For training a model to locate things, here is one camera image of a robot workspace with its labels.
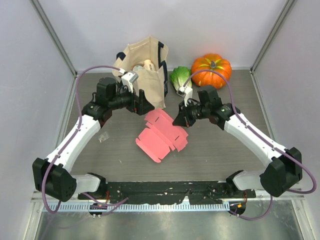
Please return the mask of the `pink paper box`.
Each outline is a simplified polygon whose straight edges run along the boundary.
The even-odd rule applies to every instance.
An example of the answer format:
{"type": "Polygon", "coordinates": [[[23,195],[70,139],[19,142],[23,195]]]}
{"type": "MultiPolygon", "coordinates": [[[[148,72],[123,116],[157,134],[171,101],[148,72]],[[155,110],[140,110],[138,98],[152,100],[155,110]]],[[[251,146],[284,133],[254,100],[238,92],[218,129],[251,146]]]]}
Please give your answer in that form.
{"type": "Polygon", "coordinates": [[[188,133],[173,125],[173,119],[161,108],[144,118],[146,128],[135,139],[136,144],[155,162],[160,163],[171,151],[182,151],[188,144],[188,133]]]}

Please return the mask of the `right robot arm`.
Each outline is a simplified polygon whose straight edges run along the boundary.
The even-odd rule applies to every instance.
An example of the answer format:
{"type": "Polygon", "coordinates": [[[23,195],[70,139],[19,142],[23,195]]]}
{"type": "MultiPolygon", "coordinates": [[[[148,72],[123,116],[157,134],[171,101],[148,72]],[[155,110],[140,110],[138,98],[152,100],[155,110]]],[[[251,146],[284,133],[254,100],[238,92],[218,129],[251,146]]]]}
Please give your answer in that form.
{"type": "Polygon", "coordinates": [[[200,87],[199,100],[192,99],[193,90],[181,86],[177,93],[184,97],[178,105],[173,125],[191,127],[196,120],[208,119],[212,124],[231,134],[251,150],[262,162],[263,171],[239,170],[226,181],[226,193],[233,198],[244,190],[265,190],[279,197],[302,179],[301,152],[274,142],[252,125],[238,108],[223,104],[217,90],[210,85],[200,87]]]}

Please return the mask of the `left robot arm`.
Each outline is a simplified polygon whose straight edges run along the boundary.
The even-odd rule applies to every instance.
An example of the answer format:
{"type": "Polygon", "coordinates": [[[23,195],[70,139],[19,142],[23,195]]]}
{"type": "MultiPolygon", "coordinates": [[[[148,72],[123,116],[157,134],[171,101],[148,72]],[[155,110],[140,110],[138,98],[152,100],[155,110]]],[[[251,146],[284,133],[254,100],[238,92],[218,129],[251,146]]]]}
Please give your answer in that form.
{"type": "Polygon", "coordinates": [[[154,110],[144,90],[134,90],[137,74],[126,72],[117,82],[112,77],[99,80],[92,99],[87,103],[74,127],[46,158],[32,164],[35,187],[42,197],[50,196],[67,202],[74,194],[88,193],[100,200],[107,192],[106,179],[96,173],[71,175],[73,165],[90,139],[100,131],[113,111],[127,109],[143,116],[154,110]]]}

